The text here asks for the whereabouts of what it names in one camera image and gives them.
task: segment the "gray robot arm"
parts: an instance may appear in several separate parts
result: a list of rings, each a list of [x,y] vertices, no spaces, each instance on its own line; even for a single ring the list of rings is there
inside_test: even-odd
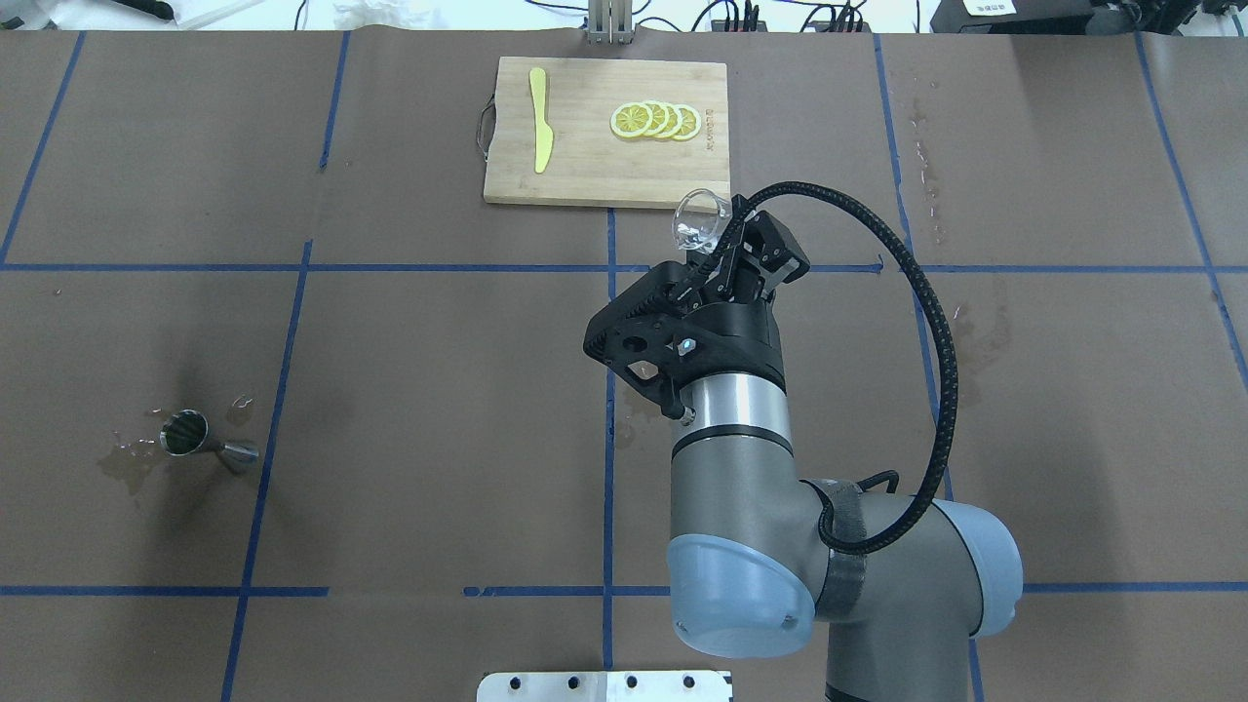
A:
[[[595,315],[585,352],[673,420],[668,565],[681,641],[728,658],[776,657],[802,648],[817,618],[830,622],[826,700],[962,701],[967,638],[1012,620],[1021,560],[996,517],[932,500],[952,441],[951,346],[941,368],[952,382],[942,387],[937,446],[919,495],[797,480],[771,305],[775,289],[810,264],[756,205],[810,192],[857,207],[851,214],[915,284],[917,264],[865,206],[819,186],[778,184],[734,200],[713,250],[655,266]],[[930,286],[921,301],[929,321],[943,325]],[[639,373],[641,362],[656,372]]]

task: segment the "cutting board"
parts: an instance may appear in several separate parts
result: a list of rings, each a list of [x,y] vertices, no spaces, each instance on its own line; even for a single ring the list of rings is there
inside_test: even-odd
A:
[[[547,71],[547,122],[554,130],[542,174],[533,170],[534,66]],[[615,109],[643,100],[695,107],[701,134],[689,141],[615,136]],[[724,64],[503,56],[494,105],[487,202],[671,209],[699,187],[731,196]]]

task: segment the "lemon slice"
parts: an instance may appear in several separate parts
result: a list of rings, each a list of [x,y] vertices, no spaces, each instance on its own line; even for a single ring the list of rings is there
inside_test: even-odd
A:
[[[645,105],[650,107],[650,112],[654,115],[650,117],[650,127],[645,130],[646,136],[654,136],[660,131],[665,131],[671,125],[671,112],[668,110],[669,102],[660,102],[658,100],[646,100]]]
[[[689,141],[701,131],[701,112],[689,105],[673,105],[680,112],[680,129],[671,135],[673,141]]]
[[[644,102],[625,102],[612,112],[612,131],[622,139],[636,139],[650,129],[654,111]]]
[[[685,122],[686,117],[684,116],[684,112],[681,110],[676,109],[675,105],[664,102],[663,107],[668,112],[671,112],[671,124],[668,125],[668,129],[660,131],[659,134],[655,134],[654,137],[671,139],[673,136],[680,132],[680,126]]]

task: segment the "jigger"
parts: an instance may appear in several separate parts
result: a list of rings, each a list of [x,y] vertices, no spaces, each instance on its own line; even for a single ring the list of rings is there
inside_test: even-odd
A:
[[[260,458],[260,451],[250,441],[222,441],[213,437],[208,431],[208,420],[195,410],[182,410],[166,420],[160,430],[160,445],[170,456],[211,451],[232,473],[241,473],[245,466]]]

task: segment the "yellow knife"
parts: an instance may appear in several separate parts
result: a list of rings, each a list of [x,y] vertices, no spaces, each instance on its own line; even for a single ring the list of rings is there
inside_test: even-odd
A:
[[[529,90],[533,91],[533,124],[537,125],[537,141],[533,155],[533,170],[545,171],[550,162],[550,150],[554,149],[554,130],[545,121],[545,70],[529,70]]]

